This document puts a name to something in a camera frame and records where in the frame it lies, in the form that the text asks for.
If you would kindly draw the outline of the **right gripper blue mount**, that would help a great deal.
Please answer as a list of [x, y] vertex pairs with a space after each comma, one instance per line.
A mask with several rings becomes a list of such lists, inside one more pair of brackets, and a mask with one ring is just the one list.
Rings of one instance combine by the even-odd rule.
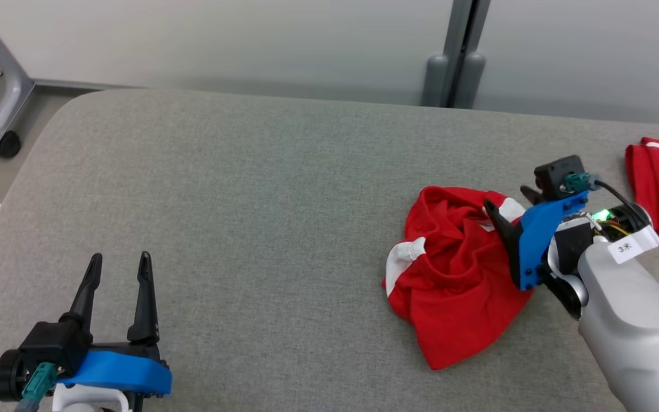
[[596, 232], [609, 241], [614, 239], [615, 227], [634, 231], [639, 226], [630, 221], [632, 216], [622, 203], [607, 209], [605, 218], [593, 218], [584, 209], [586, 191], [556, 201], [546, 201], [528, 185], [521, 185], [521, 193], [533, 205], [524, 212], [516, 200], [483, 203], [509, 256], [514, 284], [520, 291], [545, 285], [571, 318], [580, 320], [589, 297], [578, 273], [579, 258], [593, 245]]

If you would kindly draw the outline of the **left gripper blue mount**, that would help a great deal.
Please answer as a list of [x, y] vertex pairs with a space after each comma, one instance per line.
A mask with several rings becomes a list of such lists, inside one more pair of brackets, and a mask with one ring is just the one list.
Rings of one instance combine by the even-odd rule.
[[[103, 256], [95, 253], [78, 287], [69, 311], [60, 322], [73, 321], [89, 333], [95, 291], [100, 286]], [[148, 251], [140, 257], [137, 305], [133, 325], [128, 329], [131, 344], [159, 342], [159, 323], [152, 258]], [[142, 412], [148, 397], [169, 397], [173, 375], [162, 360], [149, 356], [121, 354], [115, 350], [89, 350], [73, 377], [61, 376], [45, 394], [51, 399], [51, 412]], [[19, 349], [0, 357], [0, 401], [20, 401], [21, 391], [31, 377]]]

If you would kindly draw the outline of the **white paper label tag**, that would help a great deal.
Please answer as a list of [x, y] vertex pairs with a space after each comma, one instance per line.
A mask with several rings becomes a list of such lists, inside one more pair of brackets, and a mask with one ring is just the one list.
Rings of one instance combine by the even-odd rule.
[[651, 249], [659, 249], [659, 235], [652, 226], [633, 232], [614, 243], [610, 243], [607, 249], [617, 264], [623, 264], [633, 260], [636, 256]]

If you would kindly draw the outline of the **black caster wheel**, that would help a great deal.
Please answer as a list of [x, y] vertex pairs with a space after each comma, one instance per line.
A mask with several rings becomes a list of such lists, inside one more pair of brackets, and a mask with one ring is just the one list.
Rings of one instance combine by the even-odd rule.
[[18, 133], [9, 130], [0, 139], [0, 159], [12, 159], [21, 151], [22, 141]]

